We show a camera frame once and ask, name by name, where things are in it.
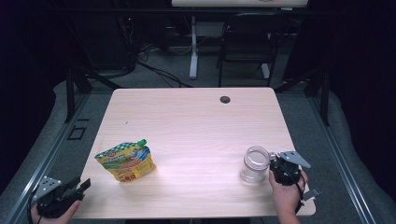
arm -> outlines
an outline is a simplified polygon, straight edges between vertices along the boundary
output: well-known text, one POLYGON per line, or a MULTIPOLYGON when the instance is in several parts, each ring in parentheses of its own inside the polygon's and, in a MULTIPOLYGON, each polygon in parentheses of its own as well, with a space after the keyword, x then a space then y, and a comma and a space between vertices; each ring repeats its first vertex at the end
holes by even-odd
MULTIPOLYGON (((305 180, 308 181, 308 177, 304 171, 301 174, 305 180)), ((273 188, 273 200, 275 205, 275 210, 279 222, 281 224, 297 224, 300 223, 298 220, 295 209, 300 200, 300 192, 295 185, 292 186, 282 186, 275 181, 274 173, 270 170, 269 181, 271 187, 273 188)), ((301 188, 304 186, 304 181, 300 178, 298 184, 301 188)))
POLYGON ((36 224, 36 223, 40 223, 40 224, 67 224, 70 221, 70 219, 72 218, 72 216, 77 212, 80 203, 81 203, 81 201, 75 201, 74 203, 72 203, 72 205, 69 207, 69 209, 61 217, 58 217, 58 218, 41 217, 38 214, 37 204, 36 204, 35 206, 33 206, 32 210, 31 210, 33 223, 34 224, 36 224))

black hole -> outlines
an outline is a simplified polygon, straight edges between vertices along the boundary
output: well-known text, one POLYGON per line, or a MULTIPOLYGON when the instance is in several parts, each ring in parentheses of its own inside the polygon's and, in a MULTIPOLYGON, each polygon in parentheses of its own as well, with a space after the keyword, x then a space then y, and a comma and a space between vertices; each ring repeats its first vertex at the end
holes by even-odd
POLYGON ((228 103, 231 102, 231 99, 230 99, 230 97, 228 97, 228 96, 221 96, 221 97, 220 97, 220 101, 221 101, 222 103, 224 103, 224 104, 228 104, 228 103))

table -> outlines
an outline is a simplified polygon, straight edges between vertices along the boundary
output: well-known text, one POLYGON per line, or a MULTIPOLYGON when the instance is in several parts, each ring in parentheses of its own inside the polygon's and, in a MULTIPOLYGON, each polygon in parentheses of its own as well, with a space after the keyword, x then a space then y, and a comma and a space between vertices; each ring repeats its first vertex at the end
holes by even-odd
POLYGON ((172 0, 174 7, 305 7, 308 0, 172 0))
MULTIPOLYGON (((308 0, 172 0, 173 7, 281 7, 287 10, 293 7, 306 7, 308 0)), ((207 22, 203 25, 205 28, 215 34, 221 36, 222 23, 216 22, 213 25, 208 25, 207 22)), ((190 63, 190 79, 197 78, 198 53, 197 53, 197 30, 199 27, 195 17, 191 20, 191 63, 190 63)), ((265 77, 269 77, 269 69, 267 64, 262 65, 262 73, 265 77)))
MULTIPOLYGON (((116 90, 82 173, 92 186, 75 218, 274 216, 268 178, 249 185, 239 174, 251 146, 294 149, 272 89, 116 90), (116 181, 94 158, 143 138, 157 169, 132 183, 116 181)), ((299 215, 315 211, 309 201, 299 215)))

colorful snack bag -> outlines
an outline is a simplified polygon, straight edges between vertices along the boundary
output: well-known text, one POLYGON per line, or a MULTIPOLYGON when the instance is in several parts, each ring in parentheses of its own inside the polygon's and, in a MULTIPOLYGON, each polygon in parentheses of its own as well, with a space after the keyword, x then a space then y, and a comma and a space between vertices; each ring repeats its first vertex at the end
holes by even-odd
POLYGON ((95 156, 120 182, 131 182, 153 171, 156 166, 151 158, 147 141, 122 143, 95 156))

clear plastic cup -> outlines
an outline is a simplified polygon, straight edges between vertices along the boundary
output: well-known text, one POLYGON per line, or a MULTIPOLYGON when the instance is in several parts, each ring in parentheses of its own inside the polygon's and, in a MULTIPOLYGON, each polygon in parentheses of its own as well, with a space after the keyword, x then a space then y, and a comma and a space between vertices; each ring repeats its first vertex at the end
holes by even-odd
POLYGON ((242 178, 248 183, 261 183, 270 164, 267 150, 263 147, 250 147, 244 156, 244 164, 242 178))

